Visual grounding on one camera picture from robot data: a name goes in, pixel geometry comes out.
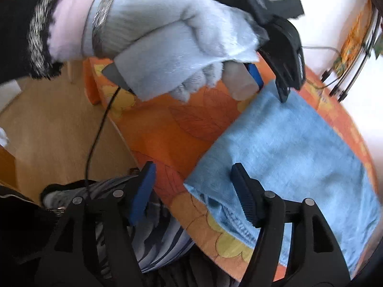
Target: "silver stripe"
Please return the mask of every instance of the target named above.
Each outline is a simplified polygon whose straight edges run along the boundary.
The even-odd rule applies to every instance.
[[[34,8],[34,14],[29,24],[28,31],[28,50],[31,57],[31,66],[37,76],[48,76],[48,71],[52,67],[50,63],[45,63],[43,54],[43,39],[41,33],[45,27],[48,17],[49,7],[53,0],[40,0]]]
[[[13,195],[13,194],[0,195],[0,199],[7,199],[9,197],[16,197],[17,199],[23,200],[24,202],[28,202],[28,203],[31,203],[33,205],[37,205],[36,203],[31,202],[30,200],[23,199],[22,197],[17,196],[17,195]]]
[[[102,47],[102,34],[107,20],[108,11],[114,0],[101,0],[97,13],[93,20],[92,27],[92,46],[95,55],[98,58],[106,58]]]
[[[85,21],[85,26],[84,26],[84,30],[82,32],[82,38],[81,38],[81,55],[83,57],[86,57],[86,55],[84,54],[84,42],[85,42],[85,32],[87,30],[87,23],[89,21],[89,16],[90,16],[90,10],[89,10],[89,12],[87,14],[87,19]]]

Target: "wooden furniture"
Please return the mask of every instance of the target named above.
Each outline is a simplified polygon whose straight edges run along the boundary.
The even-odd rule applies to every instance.
[[[0,184],[18,190],[15,158],[0,146]]]

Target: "pink sleeve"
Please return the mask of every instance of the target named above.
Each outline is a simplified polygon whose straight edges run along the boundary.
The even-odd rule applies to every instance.
[[[49,27],[49,53],[53,61],[82,59],[82,36],[94,0],[60,0]]]

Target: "white wall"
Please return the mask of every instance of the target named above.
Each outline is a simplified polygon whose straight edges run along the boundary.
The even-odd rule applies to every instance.
[[[305,16],[293,20],[303,45],[327,45],[340,49],[366,0],[302,0]],[[306,64],[318,75],[334,60],[330,51],[305,50]],[[383,59],[372,57],[344,100],[367,142],[383,182]]]

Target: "striped fabric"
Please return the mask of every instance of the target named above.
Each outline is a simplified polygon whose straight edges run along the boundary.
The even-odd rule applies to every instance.
[[[238,287],[239,282],[221,270],[195,245],[170,265],[144,274],[147,287]]]
[[[118,177],[91,184],[93,199],[102,199],[116,189],[123,189],[133,176]],[[67,207],[76,196],[86,197],[85,188],[55,191],[45,196],[46,208]],[[170,214],[166,206],[153,192],[146,207],[145,217],[136,226],[127,227],[132,247],[143,273],[159,269],[182,257],[194,242]],[[96,226],[97,250],[101,272],[105,278],[111,276],[106,255],[102,224]]]

